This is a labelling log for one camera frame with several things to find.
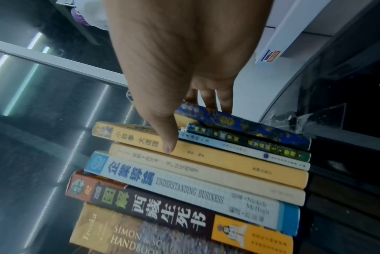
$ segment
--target green book spine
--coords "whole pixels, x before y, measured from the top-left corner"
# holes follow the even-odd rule
[[[237,145],[254,148],[256,150],[285,156],[302,162],[309,162],[311,158],[311,153],[305,151],[299,151],[285,146],[233,134],[227,131],[198,126],[195,124],[187,125],[186,131],[193,134],[207,136],[213,139],[220,139]]]

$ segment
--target fingernail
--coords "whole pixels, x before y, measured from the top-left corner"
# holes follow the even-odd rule
[[[163,144],[163,152],[165,153],[165,154],[169,154],[169,153],[171,153],[172,152],[172,149],[169,147],[169,145],[168,144]]]

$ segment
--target stack of books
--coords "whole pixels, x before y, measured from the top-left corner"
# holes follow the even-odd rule
[[[104,254],[291,254],[311,140],[183,103],[167,155],[150,127],[97,122],[66,195],[85,201],[70,242]]]

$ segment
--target white book spine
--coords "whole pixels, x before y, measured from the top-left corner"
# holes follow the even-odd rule
[[[305,202],[306,194],[301,189],[176,159],[146,149],[114,143],[110,147],[109,155],[298,206],[303,206]]]
[[[219,139],[212,139],[205,136],[192,134],[184,131],[179,131],[179,138],[181,140],[187,140],[194,143],[202,144],[205,146],[219,148],[225,151],[249,156],[256,159],[261,159],[268,162],[273,162],[277,164],[281,164],[284,166],[301,169],[304,171],[308,171],[310,169],[310,164],[308,162],[302,162],[296,159],[287,158],[281,155],[271,154],[264,151],[252,149],[245,146],[240,146],[236,144],[232,144],[230,142],[225,142]]]
[[[93,153],[85,171],[279,231],[287,231],[282,228],[284,220],[291,219],[298,224],[299,209],[296,206],[111,157],[103,152]]]

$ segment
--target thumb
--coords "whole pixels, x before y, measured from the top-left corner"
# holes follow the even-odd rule
[[[179,139],[179,132],[173,114],[168,116],[148,115],[145,120],[162,138],[163,151],[167,154],[173,152]]]

